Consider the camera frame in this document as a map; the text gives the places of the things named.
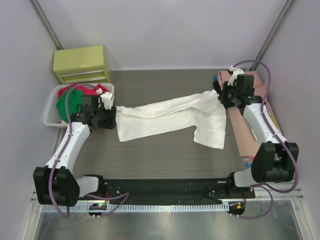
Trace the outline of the white printed t shirt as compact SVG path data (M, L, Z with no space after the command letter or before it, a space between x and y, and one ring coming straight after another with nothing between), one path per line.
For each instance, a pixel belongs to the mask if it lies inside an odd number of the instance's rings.
M224 148L226 111L215 90L138 107L118 106L116 128L120 142L195 127L193 141Z

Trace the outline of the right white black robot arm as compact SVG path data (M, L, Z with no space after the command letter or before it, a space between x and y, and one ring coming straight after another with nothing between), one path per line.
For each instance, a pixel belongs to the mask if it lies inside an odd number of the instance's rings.
M265 185L282 194L293 191L300 177L299 147L295 142L288 142L272 122L266 99L255 95L254 76L233 72L223 84L218 99L225 108L238 109L260 144L251 167L233 174L234 185L238 188Z

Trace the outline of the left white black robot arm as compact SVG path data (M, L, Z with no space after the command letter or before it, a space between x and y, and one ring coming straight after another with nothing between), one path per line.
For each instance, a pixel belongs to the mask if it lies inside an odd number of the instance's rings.
M52 158L44 167L37 167L33 180L41 205L73 207L80 197L105 192L103 177L87 174L76 179L73 168L78 154L92 129L114 129L116 110L114 95L85 95L82 103L69 116L66 133Z

